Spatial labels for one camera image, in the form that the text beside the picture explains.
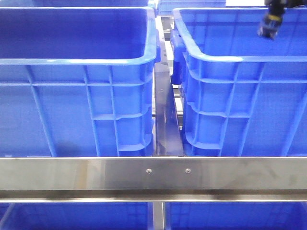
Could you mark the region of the steel shelf divider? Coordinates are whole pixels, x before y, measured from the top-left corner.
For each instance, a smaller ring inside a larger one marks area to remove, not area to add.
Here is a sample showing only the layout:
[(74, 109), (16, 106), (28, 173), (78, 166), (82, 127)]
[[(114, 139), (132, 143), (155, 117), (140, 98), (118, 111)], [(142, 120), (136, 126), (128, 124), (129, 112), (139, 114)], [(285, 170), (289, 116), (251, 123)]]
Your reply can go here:
[(165, 45), (163, 18), (156, 18), (159, 32), (160, 58), (154, 67), (155, 146), (156, 156), (183, 157), (174, 92), (170, 80)]

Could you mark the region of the yellow button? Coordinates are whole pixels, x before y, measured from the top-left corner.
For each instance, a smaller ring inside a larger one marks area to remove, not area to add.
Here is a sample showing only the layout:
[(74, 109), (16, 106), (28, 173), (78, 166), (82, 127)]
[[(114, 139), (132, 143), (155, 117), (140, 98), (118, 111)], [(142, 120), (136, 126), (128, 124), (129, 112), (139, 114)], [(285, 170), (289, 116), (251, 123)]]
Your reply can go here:
[(283, 23), (284, 13), (283, 4), (271, 4), (259, 24), (258, 36), (274, 40)]

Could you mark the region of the blue source bin with buttons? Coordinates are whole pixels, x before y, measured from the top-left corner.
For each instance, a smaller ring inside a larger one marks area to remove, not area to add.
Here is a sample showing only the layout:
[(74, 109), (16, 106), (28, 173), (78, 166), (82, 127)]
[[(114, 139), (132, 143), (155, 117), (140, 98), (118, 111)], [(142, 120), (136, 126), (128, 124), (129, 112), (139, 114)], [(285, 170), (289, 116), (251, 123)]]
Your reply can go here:
[(149, 7), (1, 7), (0, 155), (153, 154)]

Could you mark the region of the steel shelf front rail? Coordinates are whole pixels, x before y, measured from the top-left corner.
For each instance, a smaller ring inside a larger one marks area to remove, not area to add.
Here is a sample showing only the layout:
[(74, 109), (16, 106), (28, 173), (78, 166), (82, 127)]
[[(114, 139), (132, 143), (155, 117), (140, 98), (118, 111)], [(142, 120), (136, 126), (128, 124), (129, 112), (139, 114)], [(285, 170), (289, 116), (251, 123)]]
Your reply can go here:
[(2, 202), (301, 202), (303, 157), (2, 158)]

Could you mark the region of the blue target bin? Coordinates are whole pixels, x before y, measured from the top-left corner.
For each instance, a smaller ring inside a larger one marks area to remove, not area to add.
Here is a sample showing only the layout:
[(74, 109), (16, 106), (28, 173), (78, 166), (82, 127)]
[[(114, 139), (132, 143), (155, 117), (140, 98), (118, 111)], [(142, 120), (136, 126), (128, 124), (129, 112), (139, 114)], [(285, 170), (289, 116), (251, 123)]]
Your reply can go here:
[(307, 154), (307, 10), (286, 11), (274, 40), (265, 8), (176, 8), (172, 80), (188, 156)]

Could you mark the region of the lower left blue bin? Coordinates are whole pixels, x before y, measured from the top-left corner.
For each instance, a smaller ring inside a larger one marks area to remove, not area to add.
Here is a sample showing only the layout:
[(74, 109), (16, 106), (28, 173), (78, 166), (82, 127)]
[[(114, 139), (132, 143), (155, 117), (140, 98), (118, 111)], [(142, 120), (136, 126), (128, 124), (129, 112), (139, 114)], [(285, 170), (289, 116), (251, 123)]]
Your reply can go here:
[(2, 230), (152, 230), (150, 203), (17, 203)]

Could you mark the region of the lower right blue bin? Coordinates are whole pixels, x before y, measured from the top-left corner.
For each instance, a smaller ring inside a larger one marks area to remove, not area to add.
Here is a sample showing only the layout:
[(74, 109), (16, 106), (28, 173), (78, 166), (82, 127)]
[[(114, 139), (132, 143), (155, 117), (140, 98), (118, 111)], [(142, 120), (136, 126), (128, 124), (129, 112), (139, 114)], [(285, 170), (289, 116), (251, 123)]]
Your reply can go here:
[(170, 202), (169, 230), (305, 230), (305, 202)]

